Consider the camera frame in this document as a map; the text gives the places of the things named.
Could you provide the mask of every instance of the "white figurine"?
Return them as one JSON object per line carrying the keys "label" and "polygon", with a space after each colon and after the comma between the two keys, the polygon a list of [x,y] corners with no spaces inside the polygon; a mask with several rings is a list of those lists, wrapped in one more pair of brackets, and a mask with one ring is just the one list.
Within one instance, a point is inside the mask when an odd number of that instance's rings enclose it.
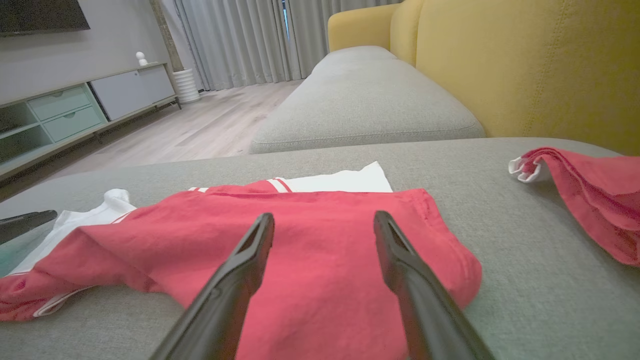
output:
{"label": "white figurine", "polygon": [[145,59],[145,54],[143,52],[138,51],[136,53],[136,57],[138,58],[138,63],[140,64],[140,66],[149,65],[147,59]]}

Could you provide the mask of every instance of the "red and white garment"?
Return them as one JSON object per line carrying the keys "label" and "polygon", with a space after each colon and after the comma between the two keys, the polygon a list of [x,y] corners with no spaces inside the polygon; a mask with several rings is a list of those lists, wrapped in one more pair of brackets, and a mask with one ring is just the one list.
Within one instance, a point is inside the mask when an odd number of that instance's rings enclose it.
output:
{"label": "red and white garment", "polygon": [[587,234],[614,259],[640,266],[640,157],[542,147],[510,161],[509,173],[523,183],[553,179]]}
{"label": "red and white garment", "polygon": [[[249,186],[219,186],[218,190],[241,188],[243,191],[273,193],[277,192],[392,192],[385,173],[377,161],[364,167],[360,171],[343,170],[330,175],[317,175],[284,179],[276,177],[265,181],[258,181]],[[190,188],[190,191],[206,192],[209,188]],[[86,213],[62,211],[56,219],[53,230],[42,243],[16,266],[9,275],[28,273],[33,266],[45,256],[49,255],[62,239],[79,226],[112,224],[122,221],[136,207],[129,203],[129,192],[123,189],[112,189],[104,194],[104,202],[97,208]],[[44,305],[36,309],[33,317],[45,316],[57,311],[73,294],[58,293],[51,297]]]}
{"label": "red and white garment", "polygon": [[461,307],[480,287],[478,260],[425,190],[268,193],[255,191],[259,183],[180,192],[117,224],[77,228],[30,272],[0,279],[0,320],[30,320],[57,294],[116,284],[187,307],[264,212],[275,218],[273,246],[237,359],[406,357],[397,299],[378,263],[376,210],[395,218]]}

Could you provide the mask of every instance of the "sofa armrest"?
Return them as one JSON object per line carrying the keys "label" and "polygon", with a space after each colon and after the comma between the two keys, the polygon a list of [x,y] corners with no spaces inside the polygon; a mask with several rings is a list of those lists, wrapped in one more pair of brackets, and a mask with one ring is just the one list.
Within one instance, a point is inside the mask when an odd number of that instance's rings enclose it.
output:
{"label": "sofa armrest", "polygon": [[391,18],[400,4],[336,13],[329,18],[329,51],[377,45],[389,50]]}

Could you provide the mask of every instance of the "yellow cushion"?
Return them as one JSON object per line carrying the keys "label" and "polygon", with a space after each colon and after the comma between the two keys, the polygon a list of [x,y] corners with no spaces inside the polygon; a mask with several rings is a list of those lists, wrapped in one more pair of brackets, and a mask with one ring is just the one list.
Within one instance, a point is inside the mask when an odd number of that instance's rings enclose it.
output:
{"label": "yellow cushion", "polygon": [[391,18],[391,53],[415,66],[418,21],[424,0],[404,0]]}
{"label": "yellow cushion", "polygon": [[376,45],[389,50],[391,17],[400,4],[340,12],[329,18],[329,51]]}
{"label": "yellow cushion", "polygon": [[637,0],[425,0],[416,67],[489,136],[640,155]]}

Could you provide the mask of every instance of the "mint green drawer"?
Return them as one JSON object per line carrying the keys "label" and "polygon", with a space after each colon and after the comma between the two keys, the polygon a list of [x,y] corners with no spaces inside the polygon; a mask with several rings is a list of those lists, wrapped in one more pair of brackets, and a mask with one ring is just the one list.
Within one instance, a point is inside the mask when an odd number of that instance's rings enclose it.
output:
{"label": "mint green drawer", "polygon": [[33,109],[33,112],[40,121],[56,117],[89,104],[89,98],[81,86],[29,100],[31,109]]}
{"label": "mint green drawer", "polygon": [[47,121],[43,125],[53,141],[58,142],[100,123],[100,118],[95,113],[93,106],[89,106]]}

